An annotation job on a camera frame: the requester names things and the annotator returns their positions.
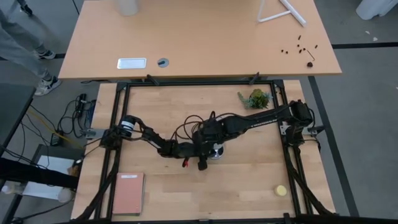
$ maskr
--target notebook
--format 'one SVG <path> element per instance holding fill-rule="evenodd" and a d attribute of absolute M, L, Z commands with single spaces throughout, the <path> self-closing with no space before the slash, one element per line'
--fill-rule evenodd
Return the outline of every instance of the notebook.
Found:
<path fill-rule="evenodd" d="M 118 173 L 113 214 L 139 216 L 144 203 L 144 186 L 144 173 Z"/>

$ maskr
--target metal bracket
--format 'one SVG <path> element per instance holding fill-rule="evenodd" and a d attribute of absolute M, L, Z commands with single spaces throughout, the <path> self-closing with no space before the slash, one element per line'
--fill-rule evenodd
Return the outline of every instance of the metal bracket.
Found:
<path fill-rule="evenodd" d="M 254 82 L 260 77 L 260 72 L 257 72 L 254 77 L 250 80 L 249 85 L 253 85 Z"/>
<path fill-rule="evenodd" d="M 92 139 L 102 138 L 105 131 L 106 129 L 89 128 L 86 130 L 82 130 L 80 132 L 86 137 L 87 140 L 92 140 Z"/>
<path fill-rule="evenodd" d="M 160 86 L 160 83 L 152 76 L 152 75 L 147 75 L 147 79 L 152 82 L 155 86 Z"/>
<path fill-rule="evenodd" d="M 119 91 L 125 89 L 127 84 L 128 83 L 126 83 L 126 82 L 118 82 L 118 85 L 116 86 L 116 92 L 119 92 Z"/>
<path fill-rule="evenodd" d="M 286 130 L 290 127 L 290 125 L 281 125 L 279 126 L 281 135 L 286 135 Z M 323 131 L 323 126 L 317 126 L 314 128 L 305 127 L 303 128 L 302 134 L 303 135 L 311 135 L 316 136 L 317 134 Z"/>
<path fill-rule="evenodd" d="M 288 213 L 284 213 L 285 224 L 291 224 L 290 215 Z"/>
<path fill-rule="evenodd" d="M 285 83 L 283 80 L 273 80 L 274 85 L 279 88 L 285 88 Z"/>

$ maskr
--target white tripod stand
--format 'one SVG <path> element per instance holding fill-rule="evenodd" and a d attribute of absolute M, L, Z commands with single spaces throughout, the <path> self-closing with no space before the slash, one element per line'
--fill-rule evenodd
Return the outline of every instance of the white tripod stand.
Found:
<path fill-rule="evenodd" d="M 288 11 L 285 11 L 285 12 L 276 14 L 274 16 L 270 16 L 270 17 L 261 19 L 262 9 L 264 8 L 264 5 L 266 3 L 266 0 L 261 0 L 259 14 L 257 15 L 257 21 L 258 22 L 265 22 L 265 21 L 269 21 L 271 19 L 275 19 L 275 18 L 278 18 L 280 16 L 288 15 L 288 14 L 291 13 L 296 18 L 296 20 L 299 23 L 301 23 L 301 25 L 303 27 L 305 27 L 307 25 L 306 20 L 295 10 L 295 8 L 287 0 L 279 0 L 279 1 L 288 9 Z"/>

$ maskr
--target concrete floor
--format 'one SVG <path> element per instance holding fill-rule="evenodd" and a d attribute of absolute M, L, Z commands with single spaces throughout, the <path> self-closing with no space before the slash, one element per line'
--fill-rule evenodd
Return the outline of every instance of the concrete floor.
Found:
<path fill-rule="evenodd" d="M 368 43 L 373 37 L 378 42 L 397 42 L 398 7 L 385 17 L 370 21 L 361 20 L 355 13 L 360 0 L 315 0 L 322 21 L 332 44 Z M 0 8 L 8 11 L 11 0 L 1 1 Z M 65 53 L 72 36 L 78 14 L 71 0 L 48 1 L 28 0 L 37 18 L 29 19 L 19 10 L 11 11 L 10 18 L 20 22 L 45 40 L 56 53 Z M 76 0 L 78 8 L 82 0 Z M 398 48 L 336 50 L 343 75 L 317 77 L 317 82 L 335 132 L 336 141 L 354 193 L 361 216 L 398 219 L 398 193 L 396 170 L 398 170 L 398 77 L 396 55 Z M 58 75 L 62 59 L 46 62 L 52 74 Z M 38 82 L 30 72 L 11 62 L 0 61 L 0 82 L 35 85 Z M 306 77 L 302 82 L 305 97 L 317 113 L 315 100 Z M 33 105 L 52 121 L 61 117 L 67 102 L 80 93 L 87 93 L 89 99 L 96 98 L 98 84 L 80 84 L 79 81 L 65 81 L 52 94 L 35 98 Z M 37 126 L 50 138 L 50 133 L 39 123 Z M 32 157 L 41 139 L 26 132 L 26 157 Z M 322 160 L 332 192 L 336 211 L 348 215 L 345 200 L 331 158 L 325 134 L 320 135 Z M 22 132 L 17 130 L 9 149 L 20 153 Z M 0 194 L 0 207 L 6 208 L 11 198 Z M 46 210 L 58 205 L 53 200 L 24 197 L 17 216 Z M 72 204 L 51 213 L 31 218 L 26 223 L 66 222 L 70 217 Z M 4 209 L 0 210 L 0 219 Z"/>

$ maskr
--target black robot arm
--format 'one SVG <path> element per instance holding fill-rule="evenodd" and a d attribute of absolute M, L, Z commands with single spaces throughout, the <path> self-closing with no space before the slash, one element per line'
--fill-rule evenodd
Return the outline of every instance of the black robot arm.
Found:
<path fill-rule="evenodd" d="M 162 157 L 185 159 L 183 167 L 187 165 L 189 158 L 198 157 L 198 168 L 204 170 L 207 168 L 206 160 L 218 153 L 216 148 L 219 145 L 237 138 L 248 129 L 286 121 L 290 125 L 287 130 L 289 144 L 299 145 L 303 143 L 302 129 L 312 122 L 307 104 L 300 100 L 249 116 L 226 113 L 216 117 L 214 112 L 212 112 L 212 115 L 208 120 L 197 124 L 196 130 L 192 133 L 191 142 L 181 143 L 178 143 L 177 139 L 161 138 L 152 128 L 146 126 L 140 118 L 127 115 L 118 126 L 104 133 L 100 145 L 117 147 L 121 144 L 122 139 L 128 141 L 142 140 L 154 146 Z M 134 130 L 137 124 L 139 131 Z M 132 138 L 133 132 L 139 132 L 142 135 L 139 138 Z"/>

